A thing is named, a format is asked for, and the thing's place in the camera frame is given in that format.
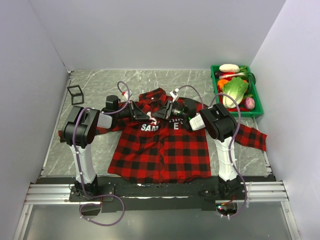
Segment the round pink brooch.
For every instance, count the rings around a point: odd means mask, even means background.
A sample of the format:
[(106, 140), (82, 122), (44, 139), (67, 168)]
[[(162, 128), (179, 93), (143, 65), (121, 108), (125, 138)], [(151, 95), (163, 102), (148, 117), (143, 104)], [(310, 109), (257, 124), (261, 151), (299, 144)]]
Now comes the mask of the round pink brooch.
[(149, 117), (149, 120), (153, 121), (153, 122), (157, 122), (157, 120), (152, 116), (152, 113), (149, 111), (147, 112), (147, 115)]

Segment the red black plaid shirt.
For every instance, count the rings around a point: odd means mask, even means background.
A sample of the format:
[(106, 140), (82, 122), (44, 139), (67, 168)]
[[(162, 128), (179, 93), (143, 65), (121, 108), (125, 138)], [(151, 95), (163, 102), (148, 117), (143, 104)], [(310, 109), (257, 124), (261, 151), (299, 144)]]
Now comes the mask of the red black plaid shirt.
[[(154, 113), (171, 101), (162, 88), (142, 93), (135, 101), (144, 113)], [(185, 183), (211, 176), (210, 154), (204, 129), (187, 130), (180, 119), (133, 121), (119, 119), (95, 135), (121, 131), (108, 173), (138, 184)]]

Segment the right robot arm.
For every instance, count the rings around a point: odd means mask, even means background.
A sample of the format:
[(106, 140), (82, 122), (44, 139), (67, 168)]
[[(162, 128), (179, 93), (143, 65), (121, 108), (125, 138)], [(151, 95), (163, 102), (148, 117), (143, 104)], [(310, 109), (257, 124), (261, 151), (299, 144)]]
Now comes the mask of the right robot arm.
[(222, 103), (197, 110), (196, 101), (193, 99), (186, 98), (183, 104), (168, 100), (152, 116), (164, 120), (181, 118), (190, 132), (207, 130), (214, 139), (219, 160), (218, 193), (226, 200), (237, 194), (241, 181), (235, 168), (233, 136), (238, 124)]

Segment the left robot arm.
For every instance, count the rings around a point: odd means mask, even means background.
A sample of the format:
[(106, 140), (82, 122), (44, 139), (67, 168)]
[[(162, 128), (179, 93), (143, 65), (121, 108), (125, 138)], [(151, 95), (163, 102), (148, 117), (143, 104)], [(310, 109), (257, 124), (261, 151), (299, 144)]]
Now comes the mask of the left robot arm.
[(117, 120), (125, 118), (131, 121), (152, 120), (151, 113), (144, 113), (134, 101), (128, 99), (124, 106), (120, 107), (120, 99), (116, 95), (106, 97), (102, 110), (82, 106), (72, 108), (62, 127), (61, 137), (71, 149), (74, 158), (74, 194), (87, 201), (98, 197), (98, 177), (93, 167), (91, 144), (98, 127), (110, 129)]

